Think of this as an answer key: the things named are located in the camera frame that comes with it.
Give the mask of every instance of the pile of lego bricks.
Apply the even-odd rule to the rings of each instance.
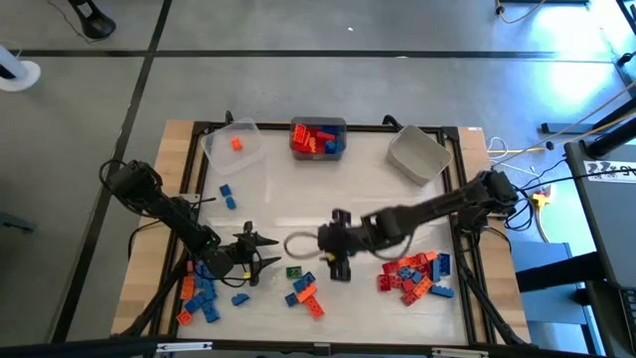
[[[402,302],[407,306],[422,298],[427,292],[443,297],[453,296],[452,288],[442,287],[442,276],[450,275],[450,255],[436,252],[419,253],[405,257],[396,263],[382,265],[383,274],[378,275],[378,289],[403,291]]]
[[[338,126],[296,124],[291,148],[307,154],[336,154],[344,150],[339,136]]]
[[[188,275],[183,280],[180,298],[188,300],[184,304],[184,309],[177,315],[177,320],[181,325],[190,324],[193,315],[199,309],[203,311],[208,323],[216,322],[221,318],[215,307],[217,291],[214,277],[202,262],[198,262],[195,267],[193,267],[192,262],[188,262]],[[249,300],[247,294],[239,293],[232,297],[232,304],[239,306],[247,300]]]
[[[318,290],[316,283],[314,283],[316,277],[314,277],[311,272],[302,274],[301,267],[287,268],[286,273],[287,278],[299,278],[299,280],[293,284],[296,293],[291,292],[285,296],[287,306],[293,307],[298,303],[304,303],[312,317],[320,318],[324,316],[325,311],[322,310],[322,307],[315,297],[316,291]]]

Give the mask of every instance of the blue lego brick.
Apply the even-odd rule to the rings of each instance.
[[[433,260],[433,262],[431,263],[431,280],[433,282],[439,282],[440,278],[439,278],[439,260],[435,259]]]
[[[217,291],[214,282],[210,279],[203,280],[203,293],[206,299],[217,299]]]
[[[199,310],[201,306],[205,303],[206,297],[202,292],[199,292],[195,295],[191,300],[189,300],[184,308],[188,311],[188,313],[192,314]]]
[[[453,292],[452,288],[446,288],[446,287],[438,286],[436,284],[434,284],[430,288],[430,293],[437,294],[437,295],[444,296],[444,297],[448,297],[448,298],[452,298],[453,295],[454,295],[454,292]]]
[[[413,272],[408,268],[400,268],[397,274],[399,274],[401,279],[409,279],[413,275]]]
[[[415,271],[410,279],[412,279],[414,283],[419,283],[421,281],[421,273]]]
[[[336,143],[333,140],[327,140],[325,143],[325,153],[334,154],[336,152]]]
[[[226,198],[226,205],[228,206],[230,210],[234,210],[237,208],[237,202],[235,202],[235,200],[232,197]]]
[[[316,277],[311,272],[308,271],[306,274],[302,276],[302,279],[304,279],[307,282],[307,285],[309,285],[310,283],[313,283],[316,280]]]
[[[228,184],[219,187],[219,190],[221,190],[221,195],[223,195],[224,198],[232,195],[232,190],[230,190],[230,185]]]
[[[246,295],[245,293],[239,293],[236,296],[232,297],[232,304],[235,306],[242,305],[248,299],[248,295]]]
[[[437,254],[439,260],[439,275],[450,275],[450,255],[449,254]]]
[[[309,286],[309,283],[305,279],[305,276],[303,276],[301,279],[299,279],[298,281],[294,283],[294,289],[296,290],[296,293],[302,292],[308,286]]]
[[[291,292],[291,293],[287,294],[285,296],[285,302],[287,302],[287,306],[288,307],[293,307],[296,304],[298,304],[298,297],[296,296],[296,293]]]

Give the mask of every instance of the clear plastic container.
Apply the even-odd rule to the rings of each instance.
[[[235,150],[232,140],[238,138],[241,150]],[[229,175],[253,164],[264,155],[262,139],[256,123],[243,118],[201,138],[201,146],[210,166],[221,175]]]

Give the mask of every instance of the power cord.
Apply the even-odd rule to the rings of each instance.
[[[503,22],[505,22],[506,24],[514,24],[516,22],[520,22],[522,20],[524,20],[525,18],[527,18],[528,16],[530,16],[532,13],[534,13],[535,11],[537,11],[542,5],[544,5],[546,3],[546,1],[548,0],[542,0],[540,3],[538,3],[537,5],[535,5],[534,8],[532,8],[529,12],[526,13],[526,15],[515,19],[515,20],[508,20],[504,17],[504,11],[506,11],[506,9],[501,5],[501,1],[500,0],[495,0],[495,2],[497,3],[497,9],[495,10],[495,13],[497,15],[499,15],[499,17],[501,18],[501,20]]]
[[[86,42],[87,44],[92,44],[92,43],[96,43],[96,42],[100,42],[105,40],[106,38],[103,39],[98,39],[98,40],[91,40],[89,38],[87,38],[86,36],[84,36],[80,31],[78,31],[76,29],[76,27],[73,25],[73,23],[71,21],[69,21],[69,18],[67,17],[67,14],[64,12],[64,10],[62,10],[58,5],[54,4],[52,2],[52,0],[47,0],[47,4],[53,6],[54,8],[56,8],[56,10],[58,10],[58,12],[60,14],[62,14],[62,17],[64,18],[64,21],[69,24],[69,26],[71,27],[71,30],[73,30],[74,33],[76,33],[76,35],[78,35],[79,37],[81,37],[81,39]]]

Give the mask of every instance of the metal stand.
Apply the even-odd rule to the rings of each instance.
[[[636,108],[636,97],[629,99],[627,102],[625,102],[625,104],[619,106],[618,108],[614,109],[614,111],[612,111],[611,113],[607,114],[603,119],[597,121],[594,124],[578,124],[575,125],[574,127],[572,127],[571,129],[569,129],[568,131],[564,132],[563,134],[583,134],[586,133],[592,129],[596,129],[602,125],[605,125],[607,123],[610,123],[618,118],[620,118],[621,116],[629,113],[630,111],[632,111],[634,108]],[[570,123],[542,123],[541,124],[541,132],[545,133],[545,134],[549,134],[549,133],[557,133],[561,130],[563,130],[565,127],[569,126]],[[603,130],[599,130],[597,133],[607,133],[608,131],[610,131],[613,128],[613,126],[610,126],[609,128],[605,128]]]

